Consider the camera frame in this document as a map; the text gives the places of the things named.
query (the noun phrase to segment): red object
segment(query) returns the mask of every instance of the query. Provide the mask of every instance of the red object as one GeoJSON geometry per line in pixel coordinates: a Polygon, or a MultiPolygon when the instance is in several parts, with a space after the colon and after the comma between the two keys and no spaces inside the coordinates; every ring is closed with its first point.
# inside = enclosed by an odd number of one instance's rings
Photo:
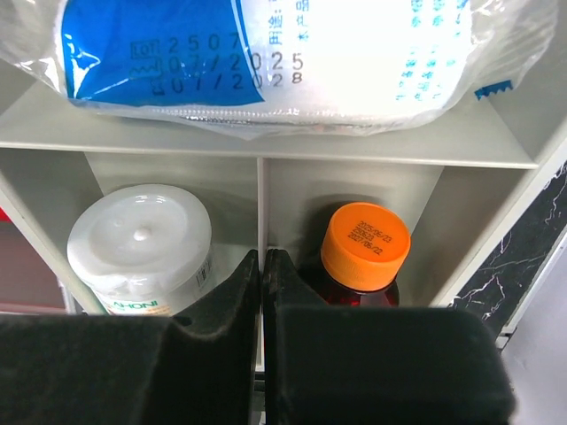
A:
{"type": "Polygon", "coordinates": [[[329,304],[397,306],[396,275],[410,245],[400,217],[380,205],[353,202],[333,214],[320,255],[299,274],[329,304]]]}
{"type": "Polygon", "coordinates": [[[6,215],[2,208],[0,208],[0,221],[10,221],[10,217],[6,215]]]}

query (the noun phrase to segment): blue label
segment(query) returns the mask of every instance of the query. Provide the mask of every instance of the blue label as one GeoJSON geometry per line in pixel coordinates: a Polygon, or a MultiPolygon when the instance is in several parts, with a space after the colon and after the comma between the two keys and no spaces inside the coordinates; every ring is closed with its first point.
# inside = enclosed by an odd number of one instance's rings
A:
{"type": "Polygon", "coordinates": [[[68,96],[131,106],[263,102],[239,0],[234,6],[69,0],[61,31],[68,96]]]}
{"type": "Polygon", "coordinates": [[[483,97],[489,97],[490,95],[496,95],[499,92],[504,92],[506,90],[513,90],[514,86],[512,85],[512,80],[505,80],[497,82],[496,84],[491,84],[489,86],[484,86],[477,91],[475,91],[475,96],[478,100],[482,99],[483,97]]]}

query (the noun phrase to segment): white plastic container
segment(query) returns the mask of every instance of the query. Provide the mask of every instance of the white plastic container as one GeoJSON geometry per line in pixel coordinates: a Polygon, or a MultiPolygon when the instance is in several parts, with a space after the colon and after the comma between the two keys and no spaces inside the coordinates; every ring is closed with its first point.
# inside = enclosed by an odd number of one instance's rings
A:
{"type": "Polygon", "coordinates": [[[211,221],[191,193],[120,189],[75,223],[67,257],[111,314],[176,314],[214,287],[211,221]]]}

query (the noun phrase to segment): white wall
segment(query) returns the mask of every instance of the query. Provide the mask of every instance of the white wall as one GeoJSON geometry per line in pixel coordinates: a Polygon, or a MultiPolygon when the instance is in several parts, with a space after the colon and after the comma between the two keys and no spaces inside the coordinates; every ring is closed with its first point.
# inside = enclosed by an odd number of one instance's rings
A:
{"type": "Polygon", "coordinates": [[[567,422],[567,250],[502,353],[518,401],[512,425],[567,422]]]}

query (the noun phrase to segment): black foam padding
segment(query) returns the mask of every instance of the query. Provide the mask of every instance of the black foam padding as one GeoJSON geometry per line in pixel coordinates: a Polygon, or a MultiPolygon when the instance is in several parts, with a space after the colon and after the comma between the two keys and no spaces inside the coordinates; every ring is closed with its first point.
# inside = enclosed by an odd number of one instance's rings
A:
{"type": "Polygon", "coordinates": [[[242,424],[250,417],[258,254],[175,318],[0,319],[2,424],[242,424]]]}
{"type": "Polygon", "coordinates": [[[326,305],[279,250],[262,305],[268,425],[508,423],[507,376],[471,314],[326,305]]]}

